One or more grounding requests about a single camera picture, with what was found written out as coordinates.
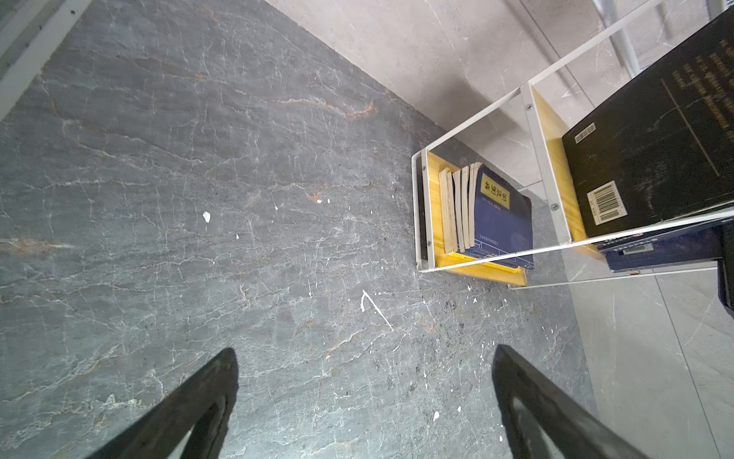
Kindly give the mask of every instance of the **metal shelf frame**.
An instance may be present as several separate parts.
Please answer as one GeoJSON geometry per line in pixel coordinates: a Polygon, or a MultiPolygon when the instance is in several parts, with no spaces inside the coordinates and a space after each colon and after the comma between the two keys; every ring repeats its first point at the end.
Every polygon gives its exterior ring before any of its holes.
{"type": "MultiPolygon", "coordinates": [[[[559,190],[559,183],[557,181],[556,175],[553,173],[553,165],[551,161],[551,155],[549,154],[548,147],[545,142],[545,138],[543,136],[543,131],[541,128],[540,123],[540,117],[538,112],[538,107],[536,104],[536,99],[534,97],[534,85],[540,83],[543,79],[547,78],[551,74],[559,71],[566,65],[568,65],[570,62],[572,62],[574,59],[578,58],[582,54],[586,53],[587,51],[592,50],[595,46],[602,43],[604,40],[610,38],[615,33],[622,30],[624,27],[626,27],[628,24],[630,24],[632,21],[635,21],[637,18],[645,14],[646,12],[650,11],[652,8],[656,7],[660,3],[662,3],[663,0],[648,0],[639,7],[637,7],[635,10],[627,14],[625,17],[620,19],[619,21],[613,23],[606,29],[604,29],[602,32],[600,32],[598,35],[592,37],[590,40],[586,41],[581,46],[577,47],[573,51],[571,51],[566,56],[562,57],[558,61],[554,62],[550,66],[548,66],[546,69],[538,73],[536,76],[530,78],[525,84],[516,87],[506,95],[499,98],[494,103],[486,106],[479,112],[477,112],[474,116],[468,118],[463,123],[459,124],[452,130],[446,132],[443,136],[436,139],[434,142],[431,142],[428,144],[425,148],[422,148],[417,153],[413,154],[411,161],[412,161],[412,169],[413,169],[413,212],[414,212],[414,220],[415,220],[415,254],[416,254],[416,267],[419,272],[435,272],[435,271],[444,271],[444,270],[452,270],[455,268],[460,267],[469,267],[476,264],[484,264],[487,262],[492,261],[499,261],[504,259],[510,259],[514,258],[516,256],[527,256],[532,255],[535,253],[547,253],[547,252],[553,252],[557,250],[563,250],[573,247],[581,247],[584,245],[593,244],[596,242],[602,242],[606,241],[608,239],[615,239],[618,237],[624,237],[624,236],[631,236],[634,234],[643,234],[648,233],[651,231],[657,231],[662,229],[668,229],[668,228],[674,228],[678,226],[684,226],[684,225],[690,225],[694,223],[701,223],[706,222],[710,220],[719,220],[726,217],[734,217],[734,209],[728,208],[728,209],[718,209],[721,206],[715,206],[712,209],[709,209],[708,213],[690,216],[690,217],[684,217],[679,218],[676,220],[667,220],[660,223],[656,223],[653,225],[648,226],[642,226],[639,228],[632,228],[630,230],[626,231],[619,231],[616,233],[611,234],[605,234],[603,236],[596,236],[596,237],[590,237],[585,238],[581,240],[573,240],[571,237],[571,231],[569,228],[569,222],[567,219],[566,211],[564,209],[564,206],[562,205],[562,197],[561,192],[559,190]],[[477,121],[481,120],[483,117],[489,115],[490,113],[494,112],[497,109],[500,109],[504,104],[509,102],[515,97],[522,97],[523,98],[523,104],[526,108],[526,114],[528,117],[528,125],[530,129],[530,134],[533,140],[533,146],[535,150],[535,156],[538,162],[538,166],[540,169],[540,175],[543,182],[543,186],[545,188],[545,193],[548,197],[548,207],[550,209],[550,215],[553,221],[553,227],[556,232],[556,238],[558,240],[557,245],[552,245],[549,247],[538,247],[533,248],[530,250],[522,250],[519,252],[514,253],[505,253],[497,256],[491,256],[483,259],[477,259],[473,261],[465,261],[460,262],[456,264],[451,264],[447,266],[436,266],[435,263],[435,242],[434,242],[434,231],[432,227],[432,209],[431,209],[431,202],[430,202],[430,196],[429,196],[429,188],[428,186],[425,186],[423,189],[423,195],[418,195],[418,174],[422,174],[422,183],[428,184],[428,171],[425,167],[426,164],[426,158],[427,154],[436,148],[437,146],[444,143],[446,140],[451,139],[452,137],[456,136],[458,133],[466,129],[467,127],[473,125],[477,121]],[[421,168],[422,170],[419,170],[420,164],[423,164],[424,166],[421,168]],[[419,212],[419,200],[424,200],[424,221],[421,221],[421,214],[419,212]],[[426,232],[426,244],[427,244],[427,254],[428,259],[424,260],[421,257],[421,223],[425,226],[425,232],[426,232]]],[[[661,273],[651,273],[649,275],[662,275],[662,274],[670,274],[670,273],[676,273],[676,272],[691,272],[691,270],[680,270],[680,271],[666,271],[661,273]]],[[[605,280],[618,280],[622,278],[632,278],[634,276],[622,276],[622,277],[613,277],[613,278],[601,278],[601,279],[594,279],[590,281],[605,281],[605,280]]],[[[540,287],[540,286],[525,286],[525,287],[519,287],[519,288],[534,288],[534,287],[540,287]]]]}

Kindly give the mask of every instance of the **barcode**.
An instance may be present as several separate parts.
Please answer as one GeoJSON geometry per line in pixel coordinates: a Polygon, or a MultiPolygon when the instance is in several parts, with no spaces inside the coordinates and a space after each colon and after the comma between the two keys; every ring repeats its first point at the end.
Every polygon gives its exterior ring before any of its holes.
{"type": "Polygon", "coordinates": [[[623,255],[632,255],[633,253],[642,253],[642,252],[652,252],[653,245],[652,244],[645,244],[641,245],[639,247],[632,247],[631,249],[624,249],[622,250],[623,255]]]}
{"type": "Polygon", "coordinates": [[[586,136],[594,131],[596,131],[596,125],[594,123],[589,124],[586,128],[584,128],[583,131],[576,134],[576,137],[574,137],[576,143],[579,143],[580,141],[586,139],[586,136]]]}
{"type": "Polygon", "coordinates": [[[610,220],[624,217],[627,209],[619,196],[614,180],[586,194],[594,215],[594,223],[601,225],[610,220]]]}

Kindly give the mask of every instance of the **blue book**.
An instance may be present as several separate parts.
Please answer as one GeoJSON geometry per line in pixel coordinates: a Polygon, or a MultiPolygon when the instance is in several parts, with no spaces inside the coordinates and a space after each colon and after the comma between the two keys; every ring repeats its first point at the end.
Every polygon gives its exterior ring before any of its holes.
{"type": "Polygon", "coordinates": [[[716,260],[722,254],[722,235],[717,227],[610,252],[605,257],[609,269],[620,272],[716,260]]]}
{"type": "MultiPolygon", "coordinates": [[[[465,255],[484,258],[533,248],[533,224],[530,199],[521,195],[502,177],[481,165],[473,189],[473,244],[465,255]]],[[[533,256],[527,255],[494,261],[508,267],[532,270],[533,256]]]]}

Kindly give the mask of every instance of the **yellow title label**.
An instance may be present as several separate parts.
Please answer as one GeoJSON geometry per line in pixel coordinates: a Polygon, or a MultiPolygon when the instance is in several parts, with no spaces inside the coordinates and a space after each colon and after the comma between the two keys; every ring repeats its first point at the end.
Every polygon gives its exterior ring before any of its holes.
{"type": "Polygon", "coordinates": [[[496,201],[509,209],[509,192],[497,185],[497,182],[487,175],[482,176],[482,192],[491,200],[496,201]]]}

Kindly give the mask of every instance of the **stack of books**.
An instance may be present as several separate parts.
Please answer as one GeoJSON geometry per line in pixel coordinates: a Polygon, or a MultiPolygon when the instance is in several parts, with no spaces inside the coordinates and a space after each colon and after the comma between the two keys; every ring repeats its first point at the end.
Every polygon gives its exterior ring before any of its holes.
{"type": "MultiPolygon", "coordinates": [[[[443,247],[463,261],[533,247],[531,202],[481,162],[439,173],[443,247]]],[[[518,272],[534,268],[533,256],[487,263],[518,272]]]]}

